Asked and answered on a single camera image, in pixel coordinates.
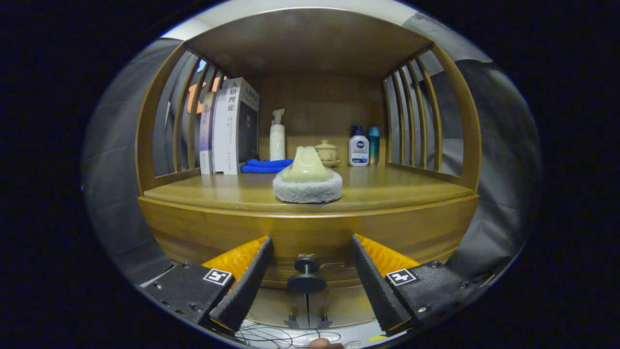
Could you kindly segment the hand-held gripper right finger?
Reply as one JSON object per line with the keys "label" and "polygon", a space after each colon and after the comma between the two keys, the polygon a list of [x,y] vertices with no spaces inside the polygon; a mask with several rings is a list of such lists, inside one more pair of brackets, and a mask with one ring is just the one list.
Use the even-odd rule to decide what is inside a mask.
{"label": "hand-held gripper right finger", "polygon": [[349,245],[359,280],[387,336],[443,322],[476,294],[476,285],[440,261],[418,263],[354,234]]}

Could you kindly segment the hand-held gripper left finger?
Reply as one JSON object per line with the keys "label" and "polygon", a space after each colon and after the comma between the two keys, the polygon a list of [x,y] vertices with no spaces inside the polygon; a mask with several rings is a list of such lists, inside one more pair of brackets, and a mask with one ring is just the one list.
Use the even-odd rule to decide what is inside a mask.
{"label": "hand-held gripper left finger", "polygon": [[237,332],[272,258],[273,241],[263,236],[211,260],[180,261],[139,288],[189,322],[217,332]]}

